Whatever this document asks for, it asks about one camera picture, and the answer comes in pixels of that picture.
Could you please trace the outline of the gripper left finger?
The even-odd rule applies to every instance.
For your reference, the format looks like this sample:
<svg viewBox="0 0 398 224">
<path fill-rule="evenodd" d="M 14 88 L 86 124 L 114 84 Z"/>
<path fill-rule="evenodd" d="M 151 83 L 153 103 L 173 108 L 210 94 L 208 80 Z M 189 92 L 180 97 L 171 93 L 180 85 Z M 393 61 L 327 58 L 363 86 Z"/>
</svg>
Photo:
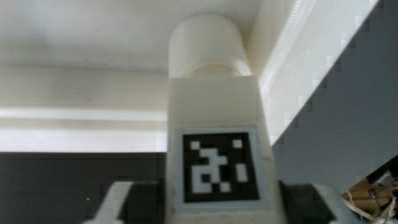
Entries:
<svg viewBox="0 0 398 224">
<path fill-rule="evenodd" d="M 162 224 L 162 186 L 157 181 L 116 181 L 100 208 L 82 224 Z"/>
</svg>

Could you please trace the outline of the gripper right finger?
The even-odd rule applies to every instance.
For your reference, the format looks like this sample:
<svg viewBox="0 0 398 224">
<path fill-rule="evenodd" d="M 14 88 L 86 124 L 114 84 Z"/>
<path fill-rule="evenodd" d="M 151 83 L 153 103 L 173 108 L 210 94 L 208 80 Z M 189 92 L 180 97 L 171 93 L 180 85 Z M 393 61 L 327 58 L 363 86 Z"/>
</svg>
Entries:
<svg viewBox="0 0 398 224">
<path fill-rule="evenodd" d="M 329 185 L 279 182 L 286 224 L 361 224 Z"/>
</svg>

